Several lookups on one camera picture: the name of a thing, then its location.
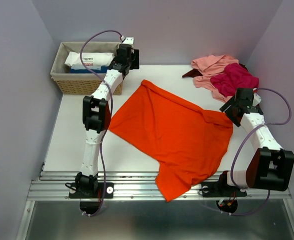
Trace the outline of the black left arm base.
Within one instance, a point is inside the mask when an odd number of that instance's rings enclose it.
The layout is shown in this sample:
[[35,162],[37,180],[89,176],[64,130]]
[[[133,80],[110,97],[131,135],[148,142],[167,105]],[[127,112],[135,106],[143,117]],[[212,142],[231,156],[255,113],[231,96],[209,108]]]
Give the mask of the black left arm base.
[[102,208],[103,200],[112,199],[114,194],[114,184],[112,182],[98,182],[96,190],[82,190],[76,184],[67,182],[65,187],[69,189],[70,199],[79,200],[79,208],[82,215],[93,217]]

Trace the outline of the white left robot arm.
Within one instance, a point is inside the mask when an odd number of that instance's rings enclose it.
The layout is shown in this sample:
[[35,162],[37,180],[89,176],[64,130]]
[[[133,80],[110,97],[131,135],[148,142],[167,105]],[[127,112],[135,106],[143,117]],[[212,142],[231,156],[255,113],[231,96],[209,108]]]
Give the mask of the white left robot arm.
[[87,197],[98,191],[98,156],[111,122],[113,97],[117,86],[130,70],[139,68],[139,50],[131,43],[121,43],[99,87],[83,98],[82,121],[86,131],[84,157],[75,178],[74,190]]

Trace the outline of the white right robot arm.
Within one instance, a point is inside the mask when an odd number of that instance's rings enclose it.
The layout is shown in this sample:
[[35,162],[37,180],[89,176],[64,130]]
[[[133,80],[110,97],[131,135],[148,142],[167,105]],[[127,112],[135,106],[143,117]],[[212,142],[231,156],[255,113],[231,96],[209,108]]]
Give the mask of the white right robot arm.
[[[218,192],[228,195],[235,188],[262,189],[283,192],[287,190],[294,164],[294,154],[285,150],[270,132],[263,111],[259,107],[260,96],[254,88],[238,88],[220,111],[247,136],[239,146],[231,169],[224,171],[217,182]],[[246,170],[235,170],[236,160],[244,146],[250,141],[255,153]]]

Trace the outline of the orange t-shirt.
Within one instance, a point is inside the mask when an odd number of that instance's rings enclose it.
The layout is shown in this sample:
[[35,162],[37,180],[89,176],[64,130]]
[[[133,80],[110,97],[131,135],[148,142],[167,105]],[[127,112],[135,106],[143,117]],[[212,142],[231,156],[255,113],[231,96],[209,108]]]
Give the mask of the orange t-shirt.
[[217,171],[233,134],[223,113],[202,109],[148,80],[114,114],[109,129],[159,162],[155,182],[167,202]]

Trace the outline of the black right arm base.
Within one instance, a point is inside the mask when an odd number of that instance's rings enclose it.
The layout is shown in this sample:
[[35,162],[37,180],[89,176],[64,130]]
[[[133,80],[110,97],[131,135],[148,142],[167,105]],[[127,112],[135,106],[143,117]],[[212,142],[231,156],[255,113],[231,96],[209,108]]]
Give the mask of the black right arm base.
[[204,198],[218,198],[217,208],[223,213],[234,214],[238,208],[237,198],[246,197],[246,191],[227,184],[227,175],[221,174],[218,181],[204,181],[199,194]]

